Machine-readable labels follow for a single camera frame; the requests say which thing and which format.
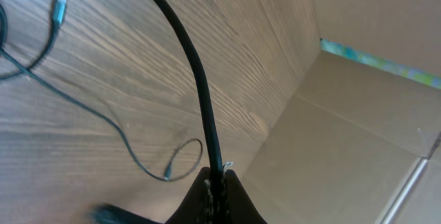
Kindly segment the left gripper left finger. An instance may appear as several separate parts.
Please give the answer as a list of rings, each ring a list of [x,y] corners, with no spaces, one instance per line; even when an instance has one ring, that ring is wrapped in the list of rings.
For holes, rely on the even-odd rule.
[[[182,203],[166,224],[211,223],[211,183],[210,169],[203,167],[185,195]]]

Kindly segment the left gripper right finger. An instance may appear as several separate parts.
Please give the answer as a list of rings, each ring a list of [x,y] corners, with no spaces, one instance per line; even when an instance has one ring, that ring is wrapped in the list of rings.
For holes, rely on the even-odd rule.
[[[267,224],[255,208],[233,170],[224,173],[229,211],[233,224]]]

